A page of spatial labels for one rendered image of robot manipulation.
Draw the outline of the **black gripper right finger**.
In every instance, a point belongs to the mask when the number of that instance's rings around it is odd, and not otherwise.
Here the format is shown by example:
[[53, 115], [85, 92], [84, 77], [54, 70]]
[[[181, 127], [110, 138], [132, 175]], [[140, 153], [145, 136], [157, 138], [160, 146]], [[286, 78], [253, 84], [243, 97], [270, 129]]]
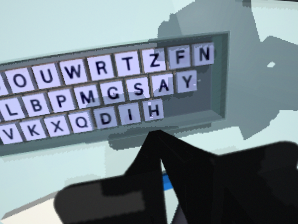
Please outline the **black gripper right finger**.
[[298, 166], [298, 144], [292, 141], [218, 155], [162, 130], [155, 132], [162, 164], [188, 224], [221, 224], [224, 187], [229, 181]]

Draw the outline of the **cream square flat block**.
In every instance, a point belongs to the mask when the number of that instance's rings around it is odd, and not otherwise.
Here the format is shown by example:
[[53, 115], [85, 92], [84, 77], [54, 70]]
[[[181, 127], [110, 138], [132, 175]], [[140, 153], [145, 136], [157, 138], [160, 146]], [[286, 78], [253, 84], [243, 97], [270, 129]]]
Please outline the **cream square flat block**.
[[54, 210], [54, 191], [45, 197], [5, 213], [0, 220], [3, 224], [62, 224]]

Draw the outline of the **grey keyboard with white letter keys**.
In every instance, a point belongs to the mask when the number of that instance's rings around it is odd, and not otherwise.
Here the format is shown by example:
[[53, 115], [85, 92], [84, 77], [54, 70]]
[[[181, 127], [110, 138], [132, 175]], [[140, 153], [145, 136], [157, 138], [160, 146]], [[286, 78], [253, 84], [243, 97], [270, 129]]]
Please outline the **grey keyboard with white letter keys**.
[[0, 61], [0, 159], [227, 120], [231, 30]]

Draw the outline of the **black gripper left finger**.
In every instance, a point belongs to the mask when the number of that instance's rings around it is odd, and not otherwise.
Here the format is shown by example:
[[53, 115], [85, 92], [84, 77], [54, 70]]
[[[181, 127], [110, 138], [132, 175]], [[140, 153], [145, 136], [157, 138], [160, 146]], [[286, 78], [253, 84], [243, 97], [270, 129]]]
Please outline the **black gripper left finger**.
[[150, 131], [122, 175], [67, 185], [54, 197], [62, 224], [100, 224], [151, 215], [167, 224], [158, 137]]

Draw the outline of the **blue stylus with silver tip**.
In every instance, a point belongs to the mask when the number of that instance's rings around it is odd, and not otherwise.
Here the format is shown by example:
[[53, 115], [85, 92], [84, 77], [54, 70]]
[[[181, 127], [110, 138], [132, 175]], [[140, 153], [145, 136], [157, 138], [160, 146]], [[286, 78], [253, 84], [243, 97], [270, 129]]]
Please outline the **blue stylus with silver tip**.
[[164, 191], [173, 189], [170, 179], [167, 173], [163, 173]]

